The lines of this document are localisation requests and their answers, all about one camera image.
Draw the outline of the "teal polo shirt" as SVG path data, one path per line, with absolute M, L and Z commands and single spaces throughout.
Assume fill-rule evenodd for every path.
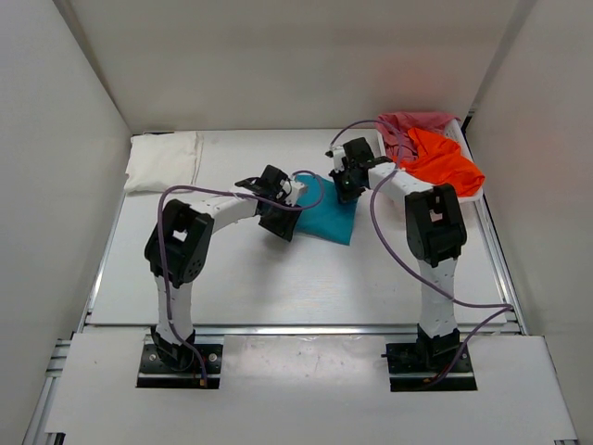
M 312 235 L 349 246 L 358 201 L 340 204 L 337 199 L 334 183 L 322 179 L 324 195 L 322 202 L 309 210 L 304 210 L 298 218 L 294 232 Z

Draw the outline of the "orange shirt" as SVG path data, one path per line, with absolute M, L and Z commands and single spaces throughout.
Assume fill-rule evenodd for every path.
M 405 171 L 427 183 L 454 187 L 458 197 L 471 197 L 482 187 L 485 176 L 461 153 L 461 146 L 444 135 L 420 128 L 408 130 L 418 157 L 402 161 Z

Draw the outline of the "white t shirt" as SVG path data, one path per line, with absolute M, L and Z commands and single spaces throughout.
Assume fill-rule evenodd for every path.
M 203 136 L 196 131 L 145 133 L 131 138 L 124 192 L 158 193 L 174 185 L 193 185 L 198 175 Z

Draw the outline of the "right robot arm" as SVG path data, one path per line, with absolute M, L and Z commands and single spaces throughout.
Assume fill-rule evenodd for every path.
M 389 158 L 374 156 L 362 137 L 330 147 L 325 156 L 334 164 L 329 175 L 339 203 L 370 190 L 371 202 L 382 194 L 403 206 L 406 239 L 419 271 L 402 267 L 421 282 L 416 359 L 426 370 L 441 368 L 461 344 L 454 314 L 454 274 L 467 232 L 454 188 L 427 183 Z

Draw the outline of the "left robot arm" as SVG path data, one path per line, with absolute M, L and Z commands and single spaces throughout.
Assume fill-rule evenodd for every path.
M 221 229 L 258 217 L 259 225 L 290 241 L 307 186 L 271 165 L 259 177 L 237 182 L 229 191 L 210 193 L 195 205 L 163 195 L 145 258 L 158 289 L 158 323 L 151 337 L 158 357 L 174 371 L 197 360 L 191 317 L 193 282 L 206 265 L 210 241 Z

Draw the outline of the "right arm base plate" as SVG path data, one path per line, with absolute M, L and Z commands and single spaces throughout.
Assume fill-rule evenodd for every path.
M 468 350 L 446 373 L 455 354 L 455 351 L 449 352 L 443 360 L 427 364 L 414 343 L 387 343 L 382 357 L 387 359 L 390 391 L 476 391 L 477 384 Z

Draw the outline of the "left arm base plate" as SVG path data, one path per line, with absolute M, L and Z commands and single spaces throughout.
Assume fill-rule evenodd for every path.
M 196 346 L 207 372 L 202 376 L 200 363 L 196 358 L 185 364 L 170 364 L 163 361 L 159 349 L 151 339 L 146 339 L 138 366 L 136 386 L 138 388 L 171 389 L 218 389 L 221 383 L 223 345 L 203 343 Z

